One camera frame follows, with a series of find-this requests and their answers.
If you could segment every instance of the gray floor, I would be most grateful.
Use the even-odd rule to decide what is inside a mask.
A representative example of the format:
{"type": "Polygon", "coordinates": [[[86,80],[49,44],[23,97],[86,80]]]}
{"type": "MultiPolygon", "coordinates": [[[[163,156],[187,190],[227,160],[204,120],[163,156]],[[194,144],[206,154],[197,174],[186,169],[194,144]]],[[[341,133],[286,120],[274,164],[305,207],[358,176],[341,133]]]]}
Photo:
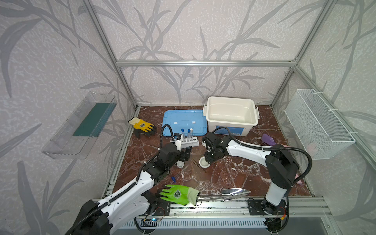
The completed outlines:
{"type": "MultiPolygon", "coordinates": [[[[141,235],[137,229],[118,229],[113,235],[141,235]]],[[[152,235],[268,235],[265,229],[156,229],[152,235]]],[[[290,218],[280,235],[327,235],[321,218],[290,218]]]]}

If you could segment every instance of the blue label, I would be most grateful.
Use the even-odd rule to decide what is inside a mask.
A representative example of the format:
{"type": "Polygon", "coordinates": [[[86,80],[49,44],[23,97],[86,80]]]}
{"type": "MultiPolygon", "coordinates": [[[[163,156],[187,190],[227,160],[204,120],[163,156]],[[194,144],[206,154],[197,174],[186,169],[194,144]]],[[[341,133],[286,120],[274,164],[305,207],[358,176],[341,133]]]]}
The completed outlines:
{"type": "MultiPolygon", "coordinates": [[[[242,127],[227,127],[227,128],[230,130],[231,134],[233,134],[233,135],[241,135],[243,133],[243,130],[244,130],[244,128],[242,128],[242,127]]],[[[215,133],[216,134],[228,135],[228,132],[227,132],[226,129],[219,129],[215,133]]]]}

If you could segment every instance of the glove logo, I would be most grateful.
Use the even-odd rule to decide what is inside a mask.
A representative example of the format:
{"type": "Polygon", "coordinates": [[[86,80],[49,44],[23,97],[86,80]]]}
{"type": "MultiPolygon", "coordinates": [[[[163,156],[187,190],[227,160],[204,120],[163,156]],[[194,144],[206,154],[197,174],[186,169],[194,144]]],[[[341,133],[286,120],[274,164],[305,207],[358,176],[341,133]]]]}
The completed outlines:
{"type": "Polygon", "coordinates": [[[176,197],[176,198],[180,198],[181,195],[182,195],[182,193],[179,190],[176,190],[175,193],[174,193],[174,197],[176,197]]]}

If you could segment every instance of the bin handle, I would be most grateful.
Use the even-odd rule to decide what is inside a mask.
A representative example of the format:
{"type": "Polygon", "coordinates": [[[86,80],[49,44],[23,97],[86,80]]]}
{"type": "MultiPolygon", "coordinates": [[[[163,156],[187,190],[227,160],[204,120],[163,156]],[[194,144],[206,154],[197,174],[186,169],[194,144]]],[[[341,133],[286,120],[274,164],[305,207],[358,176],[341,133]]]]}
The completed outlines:
{"type": "Polygon", "coordinates": [[[257,113],[256,113],[257,119],[260,119],[260,112],[258,111],[258,107],[256,107],[256,110],[257,110],[257,113]]]}
{"type": "Polygon", "coordinates": [[[208,108],[207,105],[204,105],[204,108],[202,109],[202,115],[206,117],[206,109],[208,108]]]}

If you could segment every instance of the glove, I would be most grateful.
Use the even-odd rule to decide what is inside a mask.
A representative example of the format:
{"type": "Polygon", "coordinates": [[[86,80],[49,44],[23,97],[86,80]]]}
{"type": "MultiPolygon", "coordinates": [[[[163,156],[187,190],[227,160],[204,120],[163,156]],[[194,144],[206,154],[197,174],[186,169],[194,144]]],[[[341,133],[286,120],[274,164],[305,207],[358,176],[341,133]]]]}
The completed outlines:
{"type": "Polygon", "coordinates": [[[134,133],[138,139],[140,139],[141,133],[150,137],[151,135],[154,135],[157,130],[153,124],[139,118],[132,118],[128,123],[133,125],[134,133]]]}
{"type": "Polygon", "coordinates": [[[199,190],[175,184],[168,184],[166,187],[169,187],[169,189],[163,188],[162,192],[159,193],[163,196],[161,199],[184,206],[189,202],[196,205],[197,195],[200,193],[199,190]]]}

